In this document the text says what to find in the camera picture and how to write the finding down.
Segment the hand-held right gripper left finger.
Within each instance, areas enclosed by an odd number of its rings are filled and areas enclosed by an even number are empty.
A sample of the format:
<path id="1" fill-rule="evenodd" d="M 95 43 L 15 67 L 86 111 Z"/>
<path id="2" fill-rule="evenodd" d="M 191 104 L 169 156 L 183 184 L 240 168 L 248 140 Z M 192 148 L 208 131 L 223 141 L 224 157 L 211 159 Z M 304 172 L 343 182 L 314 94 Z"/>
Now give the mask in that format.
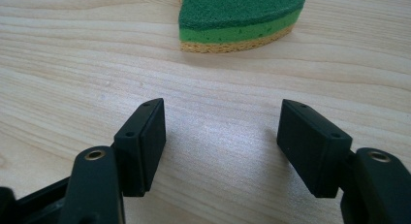
<path id="1" fill-rule="evenodd" d="M 123 199 L 150 190 L 165 143 L 164 100 L 141 104 L 112 145 L 76 157 L 59 224 L 124 224 Z"/>

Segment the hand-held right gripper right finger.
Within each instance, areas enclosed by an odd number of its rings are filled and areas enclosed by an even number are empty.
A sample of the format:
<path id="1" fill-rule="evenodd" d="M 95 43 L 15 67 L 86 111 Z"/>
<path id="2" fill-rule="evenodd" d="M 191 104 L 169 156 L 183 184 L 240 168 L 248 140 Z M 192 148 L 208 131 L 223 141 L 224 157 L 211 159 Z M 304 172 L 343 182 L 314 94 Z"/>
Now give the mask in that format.
<path id="1" fill-rule="evenodd" d="M 306 104 L 282 101 L 277 144 L 311 194 L 341 190 L 345 224 L 411 224 L 411 173 L 386 151 L 352 151 L 352 141 Z"/>

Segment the green and yellow sponge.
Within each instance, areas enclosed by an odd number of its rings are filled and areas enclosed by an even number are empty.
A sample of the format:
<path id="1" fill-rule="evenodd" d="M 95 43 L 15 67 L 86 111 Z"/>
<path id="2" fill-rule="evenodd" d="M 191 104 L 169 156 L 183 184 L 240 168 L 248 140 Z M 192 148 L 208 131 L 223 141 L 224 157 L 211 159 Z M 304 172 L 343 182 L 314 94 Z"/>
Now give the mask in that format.
<path id="1" fill-rule="evenodd" d="M 258 48 L 289 34 L 305 0 L 178 0 L 180 48 L 225 53 Z"/>

